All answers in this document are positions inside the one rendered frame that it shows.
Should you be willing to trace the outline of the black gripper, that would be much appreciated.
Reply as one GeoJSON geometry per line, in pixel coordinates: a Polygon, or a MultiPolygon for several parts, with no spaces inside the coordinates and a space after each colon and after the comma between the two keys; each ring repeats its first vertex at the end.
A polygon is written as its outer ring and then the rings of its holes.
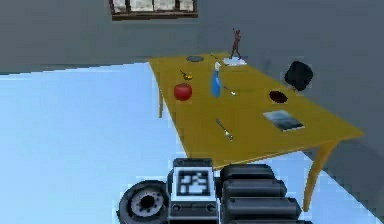
{"type": "Polygon", "coordinates": [[[120,224],[167,224],[168,205],[166,183],[145,180],[123,194],[116,215],[120,224]]]}

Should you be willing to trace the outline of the yellow dining table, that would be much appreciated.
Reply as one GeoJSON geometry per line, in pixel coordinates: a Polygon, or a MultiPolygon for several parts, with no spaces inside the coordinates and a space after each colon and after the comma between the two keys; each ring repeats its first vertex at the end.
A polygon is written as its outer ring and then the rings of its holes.
{"type": "Polygon", "coordinates": [[[236,92],[211,94],[214,64],[226,53],[205,54],[202,62],[189,62],[185,56],[157,57],[149,60],[162,97],[179,134],[186,155],[211,158],[214,168],[231,163],[248,163],[317,147],[304,190],[303,209],[310,208],[317,178],[331,152],[342,141],[361,137],[363,132],[306,97],[288,89],[275,79],[249,65],[222,66],[219,77],[224,86],[236,92]],[[180,70],[193,75],[185,80],[180,70]],[[174,97],[174,87],[192,87],[189,100],[174,97]],[[270,91],[284,93],[286,103],[275,103],[270,91]],[[285,110],[304,128],[282,132],[264,117],[265,112],[285,110]],[[229,141],[216,118],[231,132],[229,141]]]}

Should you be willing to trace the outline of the silver fork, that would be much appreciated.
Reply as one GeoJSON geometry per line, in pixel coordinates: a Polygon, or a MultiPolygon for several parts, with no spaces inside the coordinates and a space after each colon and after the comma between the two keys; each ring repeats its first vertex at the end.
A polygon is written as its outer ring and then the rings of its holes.
{"type": "Polygon", "coordinates": [[[229,141],[233,141],[234,137],[231,132],[222,124],[221,120],[216,118],[216,123],[224,130],[225,136],[229,141]]]}

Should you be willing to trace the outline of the red apple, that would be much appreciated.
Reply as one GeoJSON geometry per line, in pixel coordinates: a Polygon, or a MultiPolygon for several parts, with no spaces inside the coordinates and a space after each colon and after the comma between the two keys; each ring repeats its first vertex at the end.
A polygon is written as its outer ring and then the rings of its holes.
{"type": "Polygon", "coordinates": [[[192,87],[187,83],[177,84],[174,87],[174,97],[179,101],[189,100],[192,96],[192,87]]]}

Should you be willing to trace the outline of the blue spray bottle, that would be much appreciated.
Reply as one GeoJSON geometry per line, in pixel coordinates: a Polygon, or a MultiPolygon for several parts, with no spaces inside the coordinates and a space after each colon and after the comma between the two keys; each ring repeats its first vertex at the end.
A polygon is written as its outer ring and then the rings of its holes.
{"type": "Polygon", "coordinates": [[[214,72],[212,75],[212,81],[211,81],[211,92],[214,97],[218,98],[221,94],[221,81],[219,77],[219,71],[220,71],[221,64],[219,62],[216,62],[214,64],[214,72]]]}

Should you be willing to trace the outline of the grey book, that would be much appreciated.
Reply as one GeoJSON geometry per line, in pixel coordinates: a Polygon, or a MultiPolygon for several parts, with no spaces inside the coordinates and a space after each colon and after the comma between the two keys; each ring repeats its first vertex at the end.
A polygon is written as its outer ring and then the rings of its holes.
{"type": "Polygon", "coordinates": [[[285,110],[265,112],[264,117],[282,132],[304,128],[305,125],[285,110]]]}

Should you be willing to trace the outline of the white cloth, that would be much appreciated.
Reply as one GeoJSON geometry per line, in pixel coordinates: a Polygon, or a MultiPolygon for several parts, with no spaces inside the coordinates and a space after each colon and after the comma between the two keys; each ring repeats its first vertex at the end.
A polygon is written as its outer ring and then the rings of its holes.
{"type": "Polygon", "coordinates": [[[224,58],[223,63],[226,66],[243,66],[247,64],[245,60],[239,59],[238,57],[224,58]]]}

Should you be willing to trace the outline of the dark red statuette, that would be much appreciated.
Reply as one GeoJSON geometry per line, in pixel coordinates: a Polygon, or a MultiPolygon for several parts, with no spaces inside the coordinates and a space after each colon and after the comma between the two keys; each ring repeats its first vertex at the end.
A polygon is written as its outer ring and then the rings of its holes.
{"type": "Polygon", "coordinates": [[[238,56],[238,60],[240,60],[240,59],[242,59],[242,56],[239,52],[239,42],[241,40],[241,31],[239,29],[236,30],[233,28],[233,34],[234,34],[234,41],[233,41],[233,45],[232,45],[232,51],[231,51],[230,58],[232,59],[232,57],[236,53],[238,56]]]}

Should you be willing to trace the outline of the black chair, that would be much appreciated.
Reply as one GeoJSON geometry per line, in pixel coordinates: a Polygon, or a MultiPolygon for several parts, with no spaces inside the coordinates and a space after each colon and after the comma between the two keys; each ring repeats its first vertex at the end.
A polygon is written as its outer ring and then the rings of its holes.
{"type": "Polygon", "coordinates": [[[284,80],[297,91],[303,91],[310,84],[314,73],[311,67],[301,61],[293,61],[284,75],[284,80]]]}

